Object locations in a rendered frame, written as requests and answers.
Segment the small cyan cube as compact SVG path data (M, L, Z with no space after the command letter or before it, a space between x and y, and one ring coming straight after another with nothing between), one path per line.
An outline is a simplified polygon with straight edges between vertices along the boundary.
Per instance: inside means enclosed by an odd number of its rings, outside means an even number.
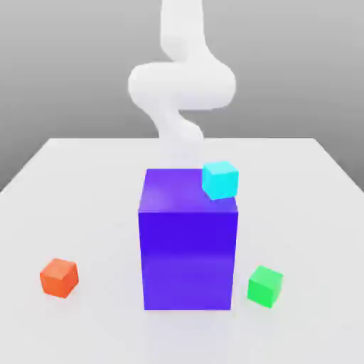
M239 171L228 161L206 163L202 169L202 189L211 200L237 195Z

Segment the small green cube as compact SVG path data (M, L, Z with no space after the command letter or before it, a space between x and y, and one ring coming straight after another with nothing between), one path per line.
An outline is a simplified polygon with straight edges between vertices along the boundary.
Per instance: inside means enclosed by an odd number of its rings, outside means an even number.
M247 298L261 306L272 308L282 289L284 275L262 265L248 281Z

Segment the small orange cube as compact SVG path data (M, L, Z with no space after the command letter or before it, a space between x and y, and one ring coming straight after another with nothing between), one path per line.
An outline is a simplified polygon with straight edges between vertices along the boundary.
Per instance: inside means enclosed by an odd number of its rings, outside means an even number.
M46 294L65 299L79 283L77 264L54 258L40 272L40 280Z

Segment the large purple box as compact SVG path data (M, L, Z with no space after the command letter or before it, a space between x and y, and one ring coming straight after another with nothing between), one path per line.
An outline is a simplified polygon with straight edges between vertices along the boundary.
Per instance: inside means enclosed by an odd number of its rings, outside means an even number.
M238 209L211 200L200 169L149 168L138 209L146 310L228 310Z

